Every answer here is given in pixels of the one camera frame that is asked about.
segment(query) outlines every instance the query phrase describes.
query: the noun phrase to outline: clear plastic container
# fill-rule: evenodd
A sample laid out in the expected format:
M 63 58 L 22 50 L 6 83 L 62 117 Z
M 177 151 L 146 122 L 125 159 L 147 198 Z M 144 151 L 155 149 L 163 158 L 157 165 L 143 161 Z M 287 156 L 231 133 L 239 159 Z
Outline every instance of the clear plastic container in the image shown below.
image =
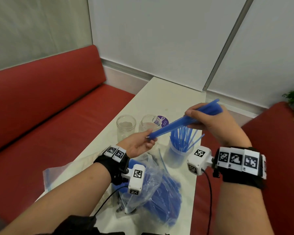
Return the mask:
M 171 168 L 179 168 L 182 166 L 183 162 L 187 158 L 187 156 L 193 151 L 194 146 L 190 148 L 186 153 L 183 153 L 179 150 L 177 150 L 171 143 L 171 140 L 169 141 L 169 145 L 165 151 L 165 155 L 163 157 L 163 160 L 165 164 Z
M 161 120 L 158 116 L 145 115 L 139 124 L 138 132 L 144 132 L 150 128 L 153 132 L 161 128 Z
M 121 115 L 117 119 L 118 142 L 135 133 L 136 119 L 131 115 Z

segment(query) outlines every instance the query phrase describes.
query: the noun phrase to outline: right hand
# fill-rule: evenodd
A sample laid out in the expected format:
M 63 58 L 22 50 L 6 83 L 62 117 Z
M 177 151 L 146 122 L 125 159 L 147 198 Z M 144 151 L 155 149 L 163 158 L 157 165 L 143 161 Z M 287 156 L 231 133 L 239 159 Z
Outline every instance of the right hand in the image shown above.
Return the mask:
M 206 104 L 208 103 L 199 103 L 185 112 L 187 116 L 199 121 L 197 124 L 188 125 L 189 128 L 207 129 L 224 147 L 251 147 L 251 141 L 224 106 L 221 106 L 222 113 L 213 116 L 196 110 Z

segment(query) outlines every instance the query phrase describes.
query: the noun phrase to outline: glass jar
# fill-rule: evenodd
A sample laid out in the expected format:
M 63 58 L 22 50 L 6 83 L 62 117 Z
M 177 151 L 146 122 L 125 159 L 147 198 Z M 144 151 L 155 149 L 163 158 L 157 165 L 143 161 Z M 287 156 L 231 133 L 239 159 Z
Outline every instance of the glass jar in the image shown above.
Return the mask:
M 139 124 L 138 132 L 144 132 L 150 128 L 153 132 L 161 128 L 161 120 L 158 116 L 145 115 Z
M 135 133 L 136 120 L 131 115 L 121 115 L 117 119 L 118 142 Z

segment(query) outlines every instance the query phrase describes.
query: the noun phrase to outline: white table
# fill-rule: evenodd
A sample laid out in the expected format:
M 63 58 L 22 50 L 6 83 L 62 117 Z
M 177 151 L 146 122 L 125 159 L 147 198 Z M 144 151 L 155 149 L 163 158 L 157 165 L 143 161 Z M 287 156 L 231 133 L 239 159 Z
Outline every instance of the white table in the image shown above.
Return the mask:
M 189 106 L 205 102 L 205 98 L 206 93 L 204 92 L 154 77 L 84 149 L 76 160 L 101 151 L 106 146 L 117 143 L 116 119 L 120 115 L 132 115 L 137 121 L 137 132 L 138 125 L 143 116 L 147 114 L 161 115 L 166 117 L 169 122 L 173 122 L 183 116 Z M 169 134 L 160 136 L 158 142 L 158 146 L 161 148 L 161 154 L 163 155 L 165 153 L 164 148 L 169 143 Z M 167 169 L 170 175 L 177 178 L 182 185 L 182 204 L 176 225 L 168 230 L 165 226 L 161 226 L 151 220 L 146 220 L 146 217 L 142 214 L 126 215 L 121 218 L 118 216 L 117 218 L 115 213 L 116 208 L 112 207 L 111 203 L 107 203 L 97 215 L 98 220 L 96 226 L 99 231 L 102 233 L 123 231 L 126 235 L 140 235 L 142 232 L 170 233 L 171 235 L 190 234 L 196 176 L 188 172 L 185 162 L 178 169 L 172 169 L 170 167 L 167 167 Z M 65 177 L 65 173 L 61 174 L 58 178 L 65 179 L 61 177 Z M 107 190 L 106 194 L 110 193 L 111 188 Z

